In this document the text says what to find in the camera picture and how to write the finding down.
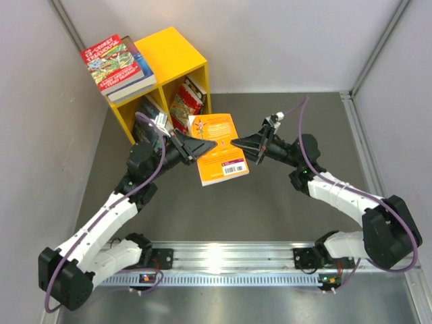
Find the green cover paperback book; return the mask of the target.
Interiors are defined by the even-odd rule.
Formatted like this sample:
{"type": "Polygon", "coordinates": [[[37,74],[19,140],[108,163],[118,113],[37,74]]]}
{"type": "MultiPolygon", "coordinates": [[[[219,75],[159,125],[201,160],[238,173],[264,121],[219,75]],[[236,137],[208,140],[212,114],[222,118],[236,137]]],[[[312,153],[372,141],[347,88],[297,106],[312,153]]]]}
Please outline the green cover paperback book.
{"type": "Polygon", "coordinates": [[[202,107],[202,100],[193,90],[186,83],[181,84],[169,108],[174,128],[189,135],[188,117],[198,115],[202,107]]]}

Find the yellow blue 169-storey treehouse book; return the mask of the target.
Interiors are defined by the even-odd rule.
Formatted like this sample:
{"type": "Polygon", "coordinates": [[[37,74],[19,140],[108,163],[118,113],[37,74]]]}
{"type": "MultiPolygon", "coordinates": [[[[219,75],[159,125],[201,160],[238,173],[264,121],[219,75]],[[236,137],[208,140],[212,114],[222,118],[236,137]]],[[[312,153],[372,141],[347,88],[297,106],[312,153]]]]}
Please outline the yellow blue 169-storey treehouse book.
{"type": "Polygon", "coordinates": [[[198,114],[203,112],[203,108],[207,101],[207,92],[206,90],[195,80],[195,78],[188,74],[185,77],[185,83],[190,87],[192,92],[200,99],[202,103],[202,107],[198,111],[198,114]]]}

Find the dark blue nineteen eighty-four book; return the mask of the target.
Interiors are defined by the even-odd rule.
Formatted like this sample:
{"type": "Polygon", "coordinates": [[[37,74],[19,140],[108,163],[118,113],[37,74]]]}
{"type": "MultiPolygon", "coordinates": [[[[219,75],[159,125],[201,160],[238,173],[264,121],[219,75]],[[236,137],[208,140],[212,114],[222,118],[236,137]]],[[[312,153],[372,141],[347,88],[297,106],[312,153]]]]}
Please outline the dark blue nineteen eighty-four book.
{"type": "MultiPolygon", "coordinates": [[[[164,110],[152,98],[152,96],[146,94],[142,97],[138,112],[146,115],[154,123],[154,118],[157,114],[159,112],[164,112],[164,110]]],[[[136,120],[132,128],[132,136],[136,142],[145,141],[151,144],[156,152],[161,150],[162,144],[159,135],[153,125],[149,122],[139,119],[136,120]]]]}

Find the blue orange gradient cover book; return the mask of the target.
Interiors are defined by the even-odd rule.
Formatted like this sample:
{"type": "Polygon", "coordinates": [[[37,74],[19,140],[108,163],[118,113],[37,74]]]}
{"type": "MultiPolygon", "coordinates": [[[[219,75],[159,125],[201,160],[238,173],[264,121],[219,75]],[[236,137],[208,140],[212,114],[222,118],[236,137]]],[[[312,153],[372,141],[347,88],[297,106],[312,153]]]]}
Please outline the blue orange gradient cover book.
{"type": "Polygon", "coordinates": [[[142,94],[150,90],[157,83],[155,73],[134,41],[129,36],[123,37],[122,41],[132,54],[134,62],[138,64],[140,69],[133,76],[128,76],[117,90],[107,94],[107,98],[115,104],[123,103],[132,97],[142,94]]]}

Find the red 13-storey treehouse book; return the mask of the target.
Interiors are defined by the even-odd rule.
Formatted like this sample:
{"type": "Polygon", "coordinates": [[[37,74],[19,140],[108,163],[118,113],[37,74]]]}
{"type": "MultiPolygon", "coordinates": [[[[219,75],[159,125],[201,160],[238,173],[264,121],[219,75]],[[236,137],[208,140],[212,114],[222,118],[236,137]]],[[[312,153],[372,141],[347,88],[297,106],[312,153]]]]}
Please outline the red 13-storey treehouse book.
{"type": "Polygon", "coordinates": [[[81,57],[102,95],[117,90],[140,69],[117,34],[83,50],[81,57]]]}

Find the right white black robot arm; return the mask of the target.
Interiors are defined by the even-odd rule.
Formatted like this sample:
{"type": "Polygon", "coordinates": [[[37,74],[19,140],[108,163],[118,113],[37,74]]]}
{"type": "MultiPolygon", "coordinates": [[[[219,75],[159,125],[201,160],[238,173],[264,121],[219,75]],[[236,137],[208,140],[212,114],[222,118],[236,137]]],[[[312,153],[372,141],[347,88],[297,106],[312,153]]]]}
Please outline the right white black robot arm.
{"type": "Polygon", "coordinates": [[[289,178],[297,191],[327,203],[360,226],[357,232],[332,231],[318,239],[315,260],[320,266],[332,267],[340,258],[352,257],[393,271],[409,254],[418,257],[423,239],[405,201],[396,195],[383,198],[363,192],[320,167],[321,153],[313,135],[303,134],[288,144],[266,125],[232,144],[257,164],[270,158],[293,167],[289,178]]]}

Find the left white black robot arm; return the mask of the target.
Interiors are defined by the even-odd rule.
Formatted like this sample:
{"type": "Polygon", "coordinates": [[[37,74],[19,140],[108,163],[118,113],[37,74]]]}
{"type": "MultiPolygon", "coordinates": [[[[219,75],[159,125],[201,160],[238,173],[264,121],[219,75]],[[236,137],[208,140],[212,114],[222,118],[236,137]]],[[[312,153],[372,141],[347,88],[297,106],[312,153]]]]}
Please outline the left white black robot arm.
{"type": "Polygon", "coordinates": [[[135,217],[157,191],[155,179],[179,163],[189,165],[217,146],[174,129],[159,135],[162,148],[142,141],[130,149],[127,172],[99,211],[70,239],[57,248],[46,247],[38,256],[38,285],[50,299],[69,311],[78,310],[104,280],[131,266],[145,268],[152,262],[152,243],[130,234],[117,246],[103,250],[114,233],[135,217]]]}

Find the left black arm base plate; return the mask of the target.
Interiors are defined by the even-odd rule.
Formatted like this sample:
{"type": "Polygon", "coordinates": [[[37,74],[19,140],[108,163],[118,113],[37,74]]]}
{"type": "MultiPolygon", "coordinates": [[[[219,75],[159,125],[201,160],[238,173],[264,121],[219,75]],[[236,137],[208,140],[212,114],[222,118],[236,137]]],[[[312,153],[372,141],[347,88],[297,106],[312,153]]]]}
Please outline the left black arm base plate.
{"type": "Polygon", "coordinates": [[[170,270],[173,267],[173,249],[153,248],[151,253],[142,257],[134,267],[170,270]]]}

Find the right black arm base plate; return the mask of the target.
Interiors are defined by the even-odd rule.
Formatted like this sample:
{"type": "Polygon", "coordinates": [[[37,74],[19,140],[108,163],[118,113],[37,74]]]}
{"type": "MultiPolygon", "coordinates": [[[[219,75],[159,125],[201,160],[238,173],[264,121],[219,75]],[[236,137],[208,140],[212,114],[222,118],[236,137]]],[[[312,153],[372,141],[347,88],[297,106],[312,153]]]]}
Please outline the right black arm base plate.
{"type": "Polygon", "coordinates": [[[326,259],[316,248],[294,248],[294,267],[297,270],[311,272],[321,269],[336,269],[335,260],[326,259]]]}

